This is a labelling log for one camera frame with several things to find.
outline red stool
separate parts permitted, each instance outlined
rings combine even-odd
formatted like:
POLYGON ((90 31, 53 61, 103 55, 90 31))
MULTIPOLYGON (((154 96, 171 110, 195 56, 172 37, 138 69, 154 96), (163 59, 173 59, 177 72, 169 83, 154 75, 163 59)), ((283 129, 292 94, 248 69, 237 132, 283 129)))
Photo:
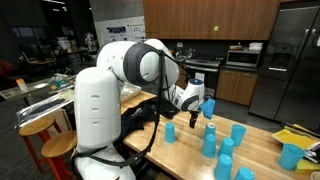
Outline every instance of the red stool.
POLYGON ((19 130, 19 134, 22 136, 24 142, 27 144, 28 150, 31 153, 31 156, 33 157, 33 160, 36 163, 40 172, 43 172, 42 167, 41 167, 41 163, 45 162, 47 159, 46 158, 39 159, 39 157, 37 156, 37 154, 32 146, 32 143, 29 139, 29 136, 38 134, 40 136, 40 139, 42 140, 42 142, 45 143, 50 139, 50 135, 49 135, 47 129, 52 125, 56 128, 56 130, 59 133, 61 132, 58 124, 55 122, 55 119, 50 116, 45 116, 45 117, 42 117, 38 120, 35 120, 35 121, 21 127, 19 130))
POLYGON ((67 170, 62 156, 71 151, 76 144, 76 131, 65 131, 49 139, 42 146, 41 154, 48 159, 56 179, 75 179, 75 176, 67 170))

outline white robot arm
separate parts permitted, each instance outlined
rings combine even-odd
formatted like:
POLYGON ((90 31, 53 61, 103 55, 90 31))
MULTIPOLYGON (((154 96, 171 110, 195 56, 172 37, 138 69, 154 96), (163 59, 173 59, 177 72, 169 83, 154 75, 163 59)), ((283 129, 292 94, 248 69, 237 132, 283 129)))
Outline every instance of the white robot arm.
MULTIPOLYGON (((120 86, 129 82, 138 86, 159 83, 160 52, 164 52, 164 97, 181 111, 197 109, 203 102, 204 85, 197 79, 188 82, 186 90, 174 83, 179 77, 178 65, 161 41, 145 43, 112 42, 100 50, 97 67, 81 71, 75 86, 75 116, 78 136, 76 151, 90 152, 106 149, 95 156, 123 161, 112 142, 120 135, 120 86)), ((77 158, 77 169, 84 179, 135 179, 130 167, 119 168, 102 164, 90 158, 77 158)))

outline ceiling light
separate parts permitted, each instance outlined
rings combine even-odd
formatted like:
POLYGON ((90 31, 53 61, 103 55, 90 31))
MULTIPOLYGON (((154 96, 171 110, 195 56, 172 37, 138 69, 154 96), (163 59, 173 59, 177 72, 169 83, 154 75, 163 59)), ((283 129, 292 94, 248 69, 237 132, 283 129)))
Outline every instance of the ceiling light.
POLYGON ((58 3, 58 4, 65 4, 64 2, 54 1, 54 0, 42 0, 42 1, 47 1, 47 2, 52 2, 52 3, 58 3))

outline wooden countertop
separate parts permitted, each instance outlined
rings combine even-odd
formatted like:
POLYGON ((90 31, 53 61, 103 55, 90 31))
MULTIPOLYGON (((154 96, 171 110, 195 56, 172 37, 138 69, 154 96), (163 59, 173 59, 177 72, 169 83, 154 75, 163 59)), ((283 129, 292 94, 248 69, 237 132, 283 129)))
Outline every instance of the wooden countertop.
MULTIPOLYGON (((122 104, 121 112, 154 96, 140 92, 138 96, 122 104)), ((213 170, 217 163, 217 155, 214 158, 206 158, 201 153, 204 127, 208 122, 216 125, 218 152, 222 139, 230 136, 231 126, 241 123, 219 116, 213 116, 212 120, 208 120, 200 115, 195 129, 191 129, 189 119, 190 115, 186 112, 180 112, 173 120, 161 117, 152 150, 146 157, 177 179, 214 179, 213 170), (173 144, 164 141, 164 126, 167 122, 173 122, 175 125, 177 140, 173 144)), ((253 170, 256 179, 259 180, 310 179, 308 174, 295 174, 280 167, 278 159, 282 145, 271 137, 270 132, 243 126, 247 128, 247 133, 242 144, 234 149, 232 179, 242 166, 253 170)), ((145 123, 145 130, 131 133, 125 138, 124 143, 136 151, 143 150, 149 143, 153 127, 153 122, 145 123)))

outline kitchen counter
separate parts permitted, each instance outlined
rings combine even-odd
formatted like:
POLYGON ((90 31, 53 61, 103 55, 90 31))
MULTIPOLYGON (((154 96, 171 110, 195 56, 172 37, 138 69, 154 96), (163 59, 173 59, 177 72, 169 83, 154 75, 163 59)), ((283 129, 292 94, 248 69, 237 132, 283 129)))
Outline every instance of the kitchen counter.
POLYGON ((258 68, 231 66, 231 65, 226 65, 226 64, 221 65, 220 69, 229 69, 229 70, 252 72, 252 73, 258 73, 258 71, 259 71, 258 68))

